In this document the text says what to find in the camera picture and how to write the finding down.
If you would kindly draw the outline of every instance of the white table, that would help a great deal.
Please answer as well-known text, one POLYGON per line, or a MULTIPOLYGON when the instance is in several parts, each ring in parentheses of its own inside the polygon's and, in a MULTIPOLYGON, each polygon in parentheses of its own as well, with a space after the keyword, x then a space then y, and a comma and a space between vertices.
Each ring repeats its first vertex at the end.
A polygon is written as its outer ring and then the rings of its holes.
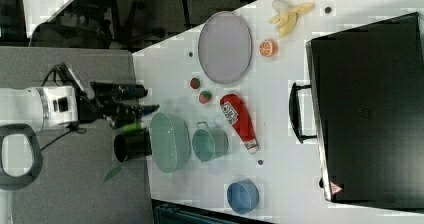
POLYGON ((73 0, 23 0, 27 37, 41 23, 51 21, 73 0))
MULTIPOLYGON (((233 85, 215 84, 203 73, 196 51, 201 26, 133 54, 137 80, 150 90, 144 104, 159 103, 161 111, 184 118, 190 136, 198 121, 215 123, 225 129, 231 143, 225 157, 201 163, 192 154, 186 166, 173 174, 162 173, 149 158, 152 198, 237 215, 227 203, 226 189, 234 181, 250 178, 259 189, 260 203, 244 215, 247 218, 272 223, 422 223, 424 217, 417 214, 325 201, 318 186, 321 177, 318 145, 314 140, 304 145, 297 141, 290 128, 288 99, 294 81, 308 83, 305 52, 308 40, 424 11, 424 0, 286 0, 291 5, 312 1, 316 7, 301 17, 293 33, 284 39, 278 38, 275 26, 268 24, 275 14, 272 1, 258 0, 234 11, 248 23, 254 53, 250 69, 233 85), (327 6, 333 9, 329 15, 324 13, 327 6), (279 40, 280 50, 277 57, 266 59, 260 56, 258 46, 270 37, 279 40), (210 105, 197 102, 199 91, 189 87, 192 77, 200 77, 201 90, 209 89, 215 96, 210 105), (255 155, 248 154, 240 145, 239 137, 219 108, 219 99, 233 91, 244 98, 253 118, 262 148, 255 155), (257 160, 264 160, 264 165, 259 166, 257 160)), ((313 134, 310 92, 302 93, 305 134, 313 134)))

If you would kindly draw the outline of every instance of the black chair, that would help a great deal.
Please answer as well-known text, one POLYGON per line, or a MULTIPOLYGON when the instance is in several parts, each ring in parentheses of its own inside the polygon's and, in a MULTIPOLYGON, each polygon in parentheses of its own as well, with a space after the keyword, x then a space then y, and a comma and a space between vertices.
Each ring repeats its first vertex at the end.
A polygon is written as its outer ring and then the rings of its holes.
POLYGON ((94 31, 57 23, 42 23, 34 30, 29 47, 109 49, 112 34, 109 21, 94 31))

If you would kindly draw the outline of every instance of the orange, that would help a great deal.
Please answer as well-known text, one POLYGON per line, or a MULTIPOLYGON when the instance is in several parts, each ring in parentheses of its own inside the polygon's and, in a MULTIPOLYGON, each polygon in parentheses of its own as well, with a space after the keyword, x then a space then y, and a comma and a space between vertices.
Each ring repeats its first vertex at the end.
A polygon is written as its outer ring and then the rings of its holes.
POLYGON ((266 39, 259 46, 259 52, 264 57, 271 57, 278 51, 278 44, 272 39, 266 39))

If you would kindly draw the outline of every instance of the round plate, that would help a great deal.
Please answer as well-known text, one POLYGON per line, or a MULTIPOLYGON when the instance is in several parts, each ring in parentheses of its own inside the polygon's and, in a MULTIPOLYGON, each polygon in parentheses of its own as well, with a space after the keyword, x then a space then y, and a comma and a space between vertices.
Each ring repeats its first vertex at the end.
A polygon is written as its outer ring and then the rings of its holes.
POLYGON ((205 23, 199 37, 199 61, 214 82, 239 80, 249 67, 252 38, 246 22, 231 12, 218 12, 205 23))

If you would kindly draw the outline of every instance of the grey mat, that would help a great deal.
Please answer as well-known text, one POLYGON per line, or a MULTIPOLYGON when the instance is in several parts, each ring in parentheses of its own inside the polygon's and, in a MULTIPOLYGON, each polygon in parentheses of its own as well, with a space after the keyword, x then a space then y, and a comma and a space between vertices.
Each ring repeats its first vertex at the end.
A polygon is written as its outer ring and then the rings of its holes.
MULTIPOLYGON (((127 51, 0 48, 0 86, 39 86, 47 71, 60 62, 87 82, 135 81, 127 51)), ((87 134, 70 134, 47 148, 38 179, 13 193, 15 224, 153 223, 145 160, 127 163, 118 176, 103 183, 105 174, 119 164, 113 154, 116 133, 102 120, 85 127, 87 134)), ((40 146, 61 133, 38 135, 40 146)))

